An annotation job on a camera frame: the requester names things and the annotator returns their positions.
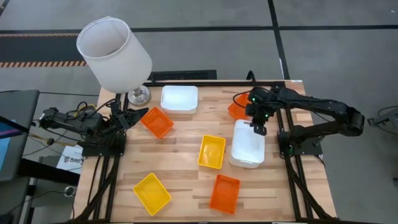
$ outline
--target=lamp base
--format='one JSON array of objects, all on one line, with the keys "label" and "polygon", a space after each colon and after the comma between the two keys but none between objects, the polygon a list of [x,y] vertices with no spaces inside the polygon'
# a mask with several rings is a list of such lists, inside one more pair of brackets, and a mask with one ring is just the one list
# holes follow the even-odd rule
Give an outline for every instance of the lamp base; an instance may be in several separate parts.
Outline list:
[{"label": "lamp base", "polygon": [[130,91],[127,95],[130,103],[134,106],[144,106],[150,101],[150,91],[148,87],[142,85],[139,88]]}]

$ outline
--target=white lampshade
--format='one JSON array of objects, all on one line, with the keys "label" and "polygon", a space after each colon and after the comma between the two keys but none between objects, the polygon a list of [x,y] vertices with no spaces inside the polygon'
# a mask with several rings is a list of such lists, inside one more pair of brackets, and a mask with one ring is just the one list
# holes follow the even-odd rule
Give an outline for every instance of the white lampshade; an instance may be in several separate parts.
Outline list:
[{"label": "white lampshade", "polygon": [[77,49],[99,84],[113,93],[138,89],[152,71],[152,60],[122,20],[105,17],[88,24]]}]

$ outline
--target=table leg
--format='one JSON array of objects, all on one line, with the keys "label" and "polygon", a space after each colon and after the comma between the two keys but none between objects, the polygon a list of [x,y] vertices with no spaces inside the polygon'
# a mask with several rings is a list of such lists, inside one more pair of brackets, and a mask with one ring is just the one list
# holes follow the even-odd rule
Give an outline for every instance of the table leg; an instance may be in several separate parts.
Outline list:
[{"label": "table leg", "polygon": [[21,159],[18,170],[19,176],[34,177],[37,179],[52,180],[64,184],[77,186],[80,175],[67,170],[47,166],[39,162]]}]

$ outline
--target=plastic container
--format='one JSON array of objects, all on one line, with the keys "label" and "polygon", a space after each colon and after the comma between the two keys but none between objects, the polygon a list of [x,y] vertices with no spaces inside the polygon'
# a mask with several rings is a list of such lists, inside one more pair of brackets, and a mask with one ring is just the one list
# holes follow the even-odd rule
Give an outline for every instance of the plastic container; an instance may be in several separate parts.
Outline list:
[{"label": "plastic container", "polygon": [[237,120],[229,162],[234,166],[256,168],[264,162],[265,146],[265,137],[254,133],[249,121]]},{"label": "plastic container", "polygon": [[153,173],[150,173],[144,180],[140,181],[133,188],[133,191],[149,215],[155,215],[172,199],[168,191]]},{"label": "plastic container", "polygon": [[201,141],[198,164],[214,169],[221,169],[225,142],[225,138],[204,135]]},{"label": "plastic container", "polygon": [[[248,93],[242,94],[239,96],[236,100],[237,103],[239,103],[242,106],[246,106],[250,101],[248,100]],[[228,107],[229,115],[231,115],[235,119],[248,119],[248,117],[245,114],[245,109],[238,106],[236,103],[232,103]]]},{"label": "plastic container", "polygon": [[174,124],[173,121],[156,107],[145,114],[141,118],[141,122],[159,139],[162,139],[172,129]]},{"label": "plastic container", "polygon": [[240,180],[217,175],[216,184],[211,195],[210,208],[235,214],[240,184]]},{"label": "plastic container", "polygon": [[198,88],[164,86],[160,106],[166,113],[193,114],[198,106]]}]

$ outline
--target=orange tray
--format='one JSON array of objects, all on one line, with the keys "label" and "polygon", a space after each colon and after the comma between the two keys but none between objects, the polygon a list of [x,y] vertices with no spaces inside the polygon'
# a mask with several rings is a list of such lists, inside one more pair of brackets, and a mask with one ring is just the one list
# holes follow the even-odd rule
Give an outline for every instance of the orange tray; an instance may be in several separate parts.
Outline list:
[{"label": "orange tray", "polygon": [[[246,106],[250,101],[248,100],[248,93],[242,94],[240,97],[238,97],[236,100],[237,103],[239,103],[242,106]],[[232,103],[228,107],[229,115],[231,115],[235,119],[248,119],[248,117],[245,114],[244,108],[238,106],[236,103]]]},{"label": "orange tray", "polygon": [[217,175],[216,184],[211,195],[210,208],[235,214],[240,184],[240,180]]},{"label": "orange tray", "polygon": [[141,118],[141,122],[159,139],[162,139],[172,129],[174,124],[173,121],[156,107],[145,114]]}]

